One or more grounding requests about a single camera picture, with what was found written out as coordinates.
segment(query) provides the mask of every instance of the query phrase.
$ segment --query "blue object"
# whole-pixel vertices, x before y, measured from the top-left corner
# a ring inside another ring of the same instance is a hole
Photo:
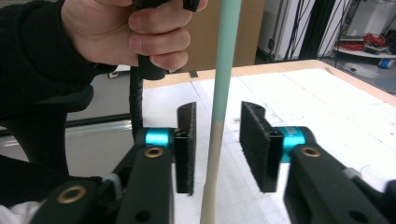
[[[146,133],[146,144],[168,147],[169,133],[169,128],[150,128]]]
[[[290,162],[289,152],[297,145],[306,142],[304,133],[299,127],[276,127],[285,137],[283,139],[283,155],[281,162]]]

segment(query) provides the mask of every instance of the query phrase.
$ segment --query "black sleeve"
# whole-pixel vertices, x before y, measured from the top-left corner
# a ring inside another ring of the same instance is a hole
[[[34,1],[0,9],[0,118],[56,95],[88,86],[116,69],[89,66],[70,44],[61,8]]]

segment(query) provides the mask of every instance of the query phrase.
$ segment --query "light green pole section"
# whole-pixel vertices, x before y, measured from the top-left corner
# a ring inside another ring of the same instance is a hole
[[[209,154],[202,200],[201,224],[216,223],[216,185],[219,157],[230,89],[233,54],[235,52],[241,0],[222,0],[219,21],[218,56],[216,61],[215,94],[213,97]]]

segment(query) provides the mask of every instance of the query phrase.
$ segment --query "shelf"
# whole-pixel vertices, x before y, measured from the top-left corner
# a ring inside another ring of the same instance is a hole
[[[371,54],[371,53],[367,53],[367,52],[359,51],[359,50],[347,50],[347,49],[341,49],[341,48],[335,49],[335,50],[343,52],[343,53],[352,54],[352,55],[361,56],[361,57],[367,57],[367,58],[396,59],[396,55],[392,55],[392,54],[388,54],[388,53],[384,53],[384,52],[381,52],[379,54]]]

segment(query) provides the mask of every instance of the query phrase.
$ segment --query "human hand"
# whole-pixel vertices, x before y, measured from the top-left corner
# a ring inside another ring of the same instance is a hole
[[[198,10],[208,0],[200,0]],[[66,0],[64,29],[76,50],[89,62],[137,66],[137,54],[155,65],[177,70],[188,60],[190,34],[183,28],[192,12],[182,0],[135,10],[132,0]]]

